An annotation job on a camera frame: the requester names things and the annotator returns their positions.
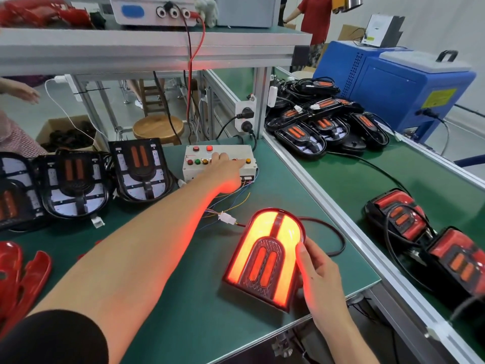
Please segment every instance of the black handle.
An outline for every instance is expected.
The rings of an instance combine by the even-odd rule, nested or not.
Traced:
[[[458,56],[458,51],[456,50],[446,50],[440,53],[438,58],[436,59],[436,62],[443,62],[443,59],[446,57],[446,55],[451,55],[450,58],[448,59],[448,62],[453,62],[456,57]]]

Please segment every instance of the control box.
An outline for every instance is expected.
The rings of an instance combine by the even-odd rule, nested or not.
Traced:
[[[214,152],[227,153],[231,160],[245,160],[245,165],[239,171],[241,179],[254,180],[258,164],[253,156],[251,146],[205,145],[187,146],[185,149],[183,177],[186,183],[206,169],[206,165],[210,163]]]
[[[177,7],[166,10],[167,2]],[[121,25],[189,27],[196,25],[191,11],[196,12],[195,0],[110,0],[116,22]]]

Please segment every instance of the glowing tail light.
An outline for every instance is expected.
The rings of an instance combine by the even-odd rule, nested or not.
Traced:
[[[294,294],[295,247],[305,229],[292,214],[274,208],[258,211],[246,227],[224,281],[285,312]]]

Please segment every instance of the hand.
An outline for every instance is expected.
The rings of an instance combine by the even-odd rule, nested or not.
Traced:
[[[296,262],[303,279],[303,293],[315,325],[331,333],[351,323],[338,265],[312,240],[296,246]]]
[[[244,160],[231,161],[227,153],[214,152],[208,168],[201,175],[217,186],[220,193],[233,193],[241,186],[239,169],[245,163]]]
[[[31,104],[39,103],[39,92],[19,81],[0,78],[0,91]]]

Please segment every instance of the red shirt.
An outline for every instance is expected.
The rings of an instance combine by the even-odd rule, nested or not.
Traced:
[[[310,44],[325,42],[330,28],[332,0],[303,0],[298,8],[304,14],[301,31],[313,35]]]

